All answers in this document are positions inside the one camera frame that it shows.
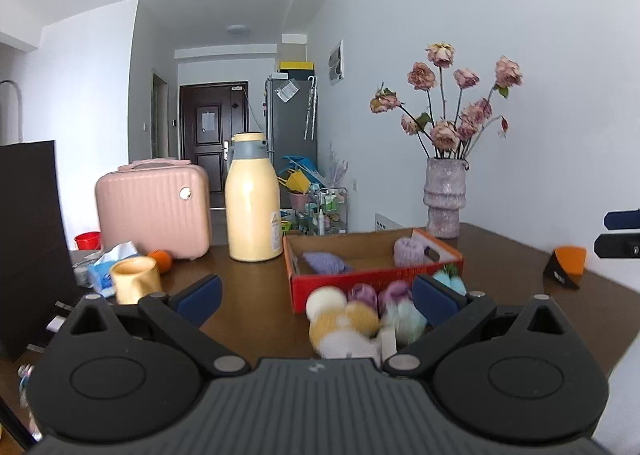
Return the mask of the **lavender knit cloth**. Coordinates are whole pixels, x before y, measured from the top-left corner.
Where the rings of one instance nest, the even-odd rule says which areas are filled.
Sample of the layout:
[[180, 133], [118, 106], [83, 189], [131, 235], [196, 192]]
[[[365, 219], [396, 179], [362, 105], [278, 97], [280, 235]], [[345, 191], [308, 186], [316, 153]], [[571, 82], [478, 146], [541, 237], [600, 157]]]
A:
[[308, 251], [308, 253], [303, 253], [303, 258], [316, 274], [339, 275], [352, 272], [352, 267], [334, 253]]

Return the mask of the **white round sponge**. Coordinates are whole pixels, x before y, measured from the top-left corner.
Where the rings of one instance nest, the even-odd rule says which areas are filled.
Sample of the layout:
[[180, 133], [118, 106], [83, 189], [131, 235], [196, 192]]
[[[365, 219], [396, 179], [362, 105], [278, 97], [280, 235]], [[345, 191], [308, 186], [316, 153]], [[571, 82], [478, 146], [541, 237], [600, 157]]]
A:
[[347, 297], [343, 290], [334, 286], [324, 286], [315, 289], [307, 298], [305, 313], [310, 322], [328, 310], [342, 310], [347, 305]]

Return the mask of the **yellow box on fridge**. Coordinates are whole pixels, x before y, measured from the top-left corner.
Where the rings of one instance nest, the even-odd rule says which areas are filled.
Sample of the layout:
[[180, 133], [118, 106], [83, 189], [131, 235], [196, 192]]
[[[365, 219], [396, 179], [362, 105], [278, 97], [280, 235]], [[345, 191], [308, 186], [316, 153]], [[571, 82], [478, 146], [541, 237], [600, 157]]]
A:
[[279, 71], [313, 71], [314, 63], [308, 61], [280, 61]]

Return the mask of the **red cardboard box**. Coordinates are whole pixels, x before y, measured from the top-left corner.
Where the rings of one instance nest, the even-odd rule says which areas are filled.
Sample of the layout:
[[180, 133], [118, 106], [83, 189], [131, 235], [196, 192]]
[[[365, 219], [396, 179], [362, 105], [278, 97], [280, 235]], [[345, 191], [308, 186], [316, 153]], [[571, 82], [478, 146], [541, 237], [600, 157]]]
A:
[[[396, 267], [394, 245], [399, 238], [416, 237], [439, 252], [440, 260], [415, 267]], [[304, 253], [333, 253], [348, 266], [346, 273], [318, 274], [304, 259]], [[359, 283], [369, 284], [376, 290], [385, 289], [391, 282], [411, 282], [422, 274], [433, 274], [447, 264], [463, 270], [464, 258], [451, 245], [434, 238], [420, 227], [367, 233], [347, 233], [326, 236], [286, 235], [283, 255], [288, 272], [291, 307], [297, 314], [306, 312], [309, 295], [323, 286], [333, 286], [347, 293]]]

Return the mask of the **mauve fluffy scrunchie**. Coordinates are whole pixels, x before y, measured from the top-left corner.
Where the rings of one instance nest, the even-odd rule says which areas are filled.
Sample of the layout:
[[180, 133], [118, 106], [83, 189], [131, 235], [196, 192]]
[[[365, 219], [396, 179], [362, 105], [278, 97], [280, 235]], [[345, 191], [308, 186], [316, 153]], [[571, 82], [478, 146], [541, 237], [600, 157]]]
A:
[[416, 238], [403, 236], [394, 243], [395, 267], [417, 267], [433, 260], [425, 253], [426, 246]]

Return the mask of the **purple satin scrunchie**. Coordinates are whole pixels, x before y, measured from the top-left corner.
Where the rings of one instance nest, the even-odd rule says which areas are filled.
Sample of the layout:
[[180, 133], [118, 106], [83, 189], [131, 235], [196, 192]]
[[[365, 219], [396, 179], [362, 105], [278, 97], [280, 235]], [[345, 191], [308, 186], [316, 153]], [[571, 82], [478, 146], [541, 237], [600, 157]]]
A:
[[349, 302], [357, 301], [364, 303], [369, 308], [382, 315], [387, 306], [393, 303], [398, 305], [400, 301], [411, 300], [412, 289], [406, 281], [394, 281], [385, 288], [377, 290], [370, 284], [359, 283], [352, 287], [347, 293]]

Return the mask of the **dark brown door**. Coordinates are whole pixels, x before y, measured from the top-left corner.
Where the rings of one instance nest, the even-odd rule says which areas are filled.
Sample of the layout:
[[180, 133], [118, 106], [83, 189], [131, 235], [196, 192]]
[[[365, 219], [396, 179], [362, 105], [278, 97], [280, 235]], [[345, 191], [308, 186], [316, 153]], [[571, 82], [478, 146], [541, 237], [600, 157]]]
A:
[[248, 130], [247, 82], [182, 86], [179, 93], [182, 157], [208, 177], [209, 206], [224, 204], [232, 138]]

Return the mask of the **red bucket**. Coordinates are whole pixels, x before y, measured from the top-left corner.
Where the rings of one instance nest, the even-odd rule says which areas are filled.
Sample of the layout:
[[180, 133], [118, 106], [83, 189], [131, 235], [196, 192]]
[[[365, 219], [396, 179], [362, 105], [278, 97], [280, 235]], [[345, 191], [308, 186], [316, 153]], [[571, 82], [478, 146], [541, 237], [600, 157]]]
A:
[[101, 233], [99, 231], [85, 232], [74, 238], [78, 250], [100, 250]]

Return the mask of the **orange black wedge object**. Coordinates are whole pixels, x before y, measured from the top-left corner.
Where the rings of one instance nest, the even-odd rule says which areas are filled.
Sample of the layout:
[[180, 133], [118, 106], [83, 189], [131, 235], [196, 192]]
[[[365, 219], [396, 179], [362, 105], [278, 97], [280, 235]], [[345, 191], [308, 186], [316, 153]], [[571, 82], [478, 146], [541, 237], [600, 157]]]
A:
[[556, 247], [544, 267], [544, 277], [564, 287], [578, 289], [585, 272], [586, 260], [587, 250], [584, 247]]

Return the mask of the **light blue plush toy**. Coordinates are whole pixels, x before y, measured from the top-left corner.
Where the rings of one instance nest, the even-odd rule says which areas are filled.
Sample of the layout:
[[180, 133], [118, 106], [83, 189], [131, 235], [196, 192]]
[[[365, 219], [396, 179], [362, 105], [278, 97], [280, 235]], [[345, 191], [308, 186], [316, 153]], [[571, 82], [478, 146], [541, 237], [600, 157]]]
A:
[[465, 296], [468, 293], [461, 277], [457, 274], [449, 274], [445, 270], [439, 270], [433, 274], [433, 277], [440, 284], [445, 285], [461, 296]]

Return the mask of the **black paper bag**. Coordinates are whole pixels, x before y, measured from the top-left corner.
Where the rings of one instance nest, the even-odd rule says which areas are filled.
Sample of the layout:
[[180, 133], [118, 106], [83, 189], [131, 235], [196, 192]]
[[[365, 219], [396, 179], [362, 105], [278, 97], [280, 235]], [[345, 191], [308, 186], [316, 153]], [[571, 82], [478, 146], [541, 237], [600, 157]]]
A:
[[52, 141], [1, 148], [1, 357], [16, 360], [44, 331], [57, 302], [80, 288], [58, 200]]

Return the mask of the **yellow white plush toy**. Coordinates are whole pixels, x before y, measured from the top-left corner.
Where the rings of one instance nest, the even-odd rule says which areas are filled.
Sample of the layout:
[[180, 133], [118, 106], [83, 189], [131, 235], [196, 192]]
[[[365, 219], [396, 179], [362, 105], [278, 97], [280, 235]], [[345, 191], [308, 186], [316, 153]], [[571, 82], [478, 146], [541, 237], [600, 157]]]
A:
[[364, 303], [349, 302], [344, 309], [322, 310], [310, 323], [309, 340], [322, 359], [371, 359], [381, 361], [376, 340], [378, 315]]

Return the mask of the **white foam block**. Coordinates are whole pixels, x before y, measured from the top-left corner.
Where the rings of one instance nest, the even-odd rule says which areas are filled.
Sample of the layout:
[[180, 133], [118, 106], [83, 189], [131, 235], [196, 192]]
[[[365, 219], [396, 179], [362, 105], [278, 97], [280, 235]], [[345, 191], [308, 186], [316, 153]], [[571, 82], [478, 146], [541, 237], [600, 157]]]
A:
[[378, 345], [378, 354], [380, 355], [380, 363], [383, 364], [387, 359], [393, 357], [397, 353], [397, 338], [395, 327], [385, 326], [378, 331], [375, 338]]

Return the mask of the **pale green mesh pouf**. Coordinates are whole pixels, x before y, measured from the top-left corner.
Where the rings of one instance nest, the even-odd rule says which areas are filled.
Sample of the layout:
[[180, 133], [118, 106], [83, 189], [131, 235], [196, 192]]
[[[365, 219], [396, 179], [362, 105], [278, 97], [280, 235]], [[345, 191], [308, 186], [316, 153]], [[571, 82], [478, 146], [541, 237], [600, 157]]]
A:
[[393, 328], [398, 345], [410, 345], [424, 333], [427, 319], [416, 308], [410, 299], [402, 299], [388, 303], [382, 314], [383, 328]]

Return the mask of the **yellow ceramic mug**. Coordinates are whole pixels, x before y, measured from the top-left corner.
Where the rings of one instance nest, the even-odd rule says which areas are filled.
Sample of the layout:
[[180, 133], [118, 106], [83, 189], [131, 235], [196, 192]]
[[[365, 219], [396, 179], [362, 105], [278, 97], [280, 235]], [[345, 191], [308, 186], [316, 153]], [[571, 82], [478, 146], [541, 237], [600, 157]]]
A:
[[119, 305], [135, 305], [150, 293], [163, 291], [160, 269], [148, 256], [120, 260], [111, 266], [110, 275]]

